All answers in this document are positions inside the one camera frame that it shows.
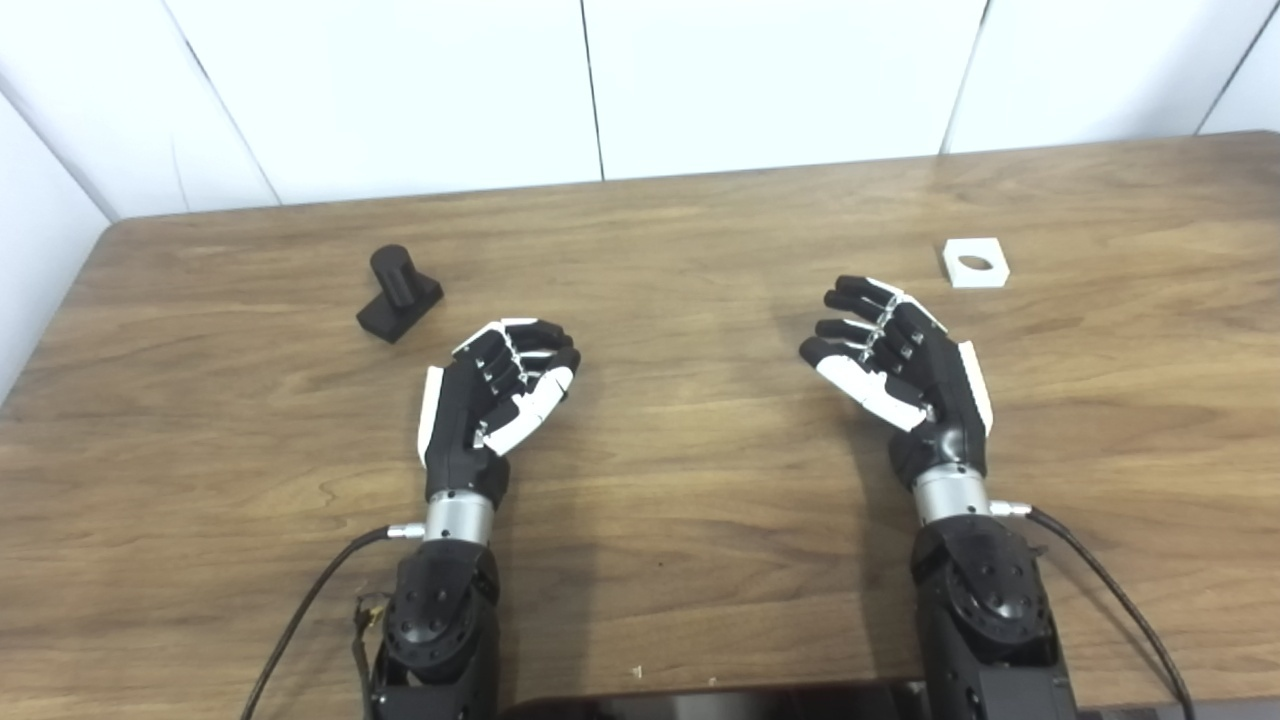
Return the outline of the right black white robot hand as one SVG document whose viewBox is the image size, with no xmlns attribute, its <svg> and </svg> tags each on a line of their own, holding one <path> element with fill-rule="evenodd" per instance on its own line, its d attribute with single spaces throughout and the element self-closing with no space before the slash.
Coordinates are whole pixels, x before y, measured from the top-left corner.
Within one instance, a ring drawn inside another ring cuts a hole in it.
<svg viewBox="0 0 1280 720">
<path fill-rule="evenodd" d="M 890 464 L 922 524 L 989 516 L 987 439 L 993 424 L 977 351 L 920 301 L 864 275 L 840 275 L 799 347 L 818 375 L 893 433 Z"/>
</svg>

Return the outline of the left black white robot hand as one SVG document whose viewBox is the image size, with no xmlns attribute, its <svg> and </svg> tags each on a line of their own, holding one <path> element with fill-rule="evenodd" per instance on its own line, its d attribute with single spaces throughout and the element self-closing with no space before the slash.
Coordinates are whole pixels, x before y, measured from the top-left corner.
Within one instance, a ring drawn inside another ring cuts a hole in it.
<svg viewBox="0 0 1280 720">
<path fill-rule="evenodd" d="M 490 322 L 430 366 L 417 433 L 425 541 L 486 547 L 509 487 L 509 454 L 564 401 L 581 363 L 573 338 L 536 318 Z"/>
</svg>

